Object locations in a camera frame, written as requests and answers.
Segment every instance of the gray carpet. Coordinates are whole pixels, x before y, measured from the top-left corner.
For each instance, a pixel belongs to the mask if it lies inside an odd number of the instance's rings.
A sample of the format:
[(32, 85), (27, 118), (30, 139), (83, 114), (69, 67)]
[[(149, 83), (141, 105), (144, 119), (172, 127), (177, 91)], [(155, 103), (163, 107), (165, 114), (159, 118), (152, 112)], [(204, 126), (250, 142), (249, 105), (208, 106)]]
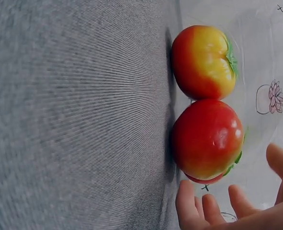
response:
[(169, 0), (0, 0), (0, 230), (174, 230)]

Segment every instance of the red tomato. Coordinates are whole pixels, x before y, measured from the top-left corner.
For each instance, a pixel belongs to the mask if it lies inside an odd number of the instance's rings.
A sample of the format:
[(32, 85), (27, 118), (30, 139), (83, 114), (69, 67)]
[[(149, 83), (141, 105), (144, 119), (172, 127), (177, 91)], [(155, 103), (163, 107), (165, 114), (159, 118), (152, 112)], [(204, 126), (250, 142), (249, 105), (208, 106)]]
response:
[(232, 43), (215, 27), (183, 30), (173, 42), (171, 59), (178, 86), (195, 100), (219, 100), (235, 87), (238, 70)]
[(216, 182), (228, 172), (241, 153), (243, 141), (243, 126), (235, 111), (214, 99), (194, 102), (172, 130), (176, 164), (201, 184)]

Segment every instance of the flower drawing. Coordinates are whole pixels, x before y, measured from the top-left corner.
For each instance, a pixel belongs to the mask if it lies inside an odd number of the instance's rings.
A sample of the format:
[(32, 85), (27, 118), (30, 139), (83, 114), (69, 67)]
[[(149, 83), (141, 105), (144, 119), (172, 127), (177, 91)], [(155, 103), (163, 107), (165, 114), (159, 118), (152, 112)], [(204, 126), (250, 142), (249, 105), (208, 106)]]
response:
[(279, 81), (273, 80), (270, 85), (270, 89), (268, 92), (270, 98), (270, 113), (274, 113), (277, 111), (278, 113), (282, 113), (282, 106), (283, 106), (283, 92), (282, 89), (279, 87)]
[(270, 85), (261, 85), (256, 94), (256, 110), (261, 115), (282, 113), (283, 92), (279, 81), (273, 80)]

